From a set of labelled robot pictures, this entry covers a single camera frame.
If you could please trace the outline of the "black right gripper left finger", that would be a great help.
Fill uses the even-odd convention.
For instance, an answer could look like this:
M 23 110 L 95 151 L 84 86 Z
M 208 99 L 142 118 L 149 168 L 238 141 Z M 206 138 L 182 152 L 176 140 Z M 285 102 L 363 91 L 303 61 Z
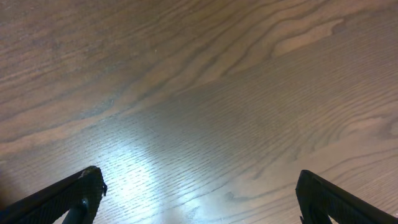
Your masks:
M 1 210 L 1 223 L 92 224 L 107 185 L 101 169 L 89 166 Z

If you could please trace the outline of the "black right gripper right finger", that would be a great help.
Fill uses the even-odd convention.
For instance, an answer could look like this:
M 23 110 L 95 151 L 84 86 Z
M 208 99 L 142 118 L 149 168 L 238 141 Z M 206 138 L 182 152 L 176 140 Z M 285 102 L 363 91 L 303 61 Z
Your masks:
M 301 171 L 295 192 L 303 224 L 397 224 L 396 217 L 309 170 Z

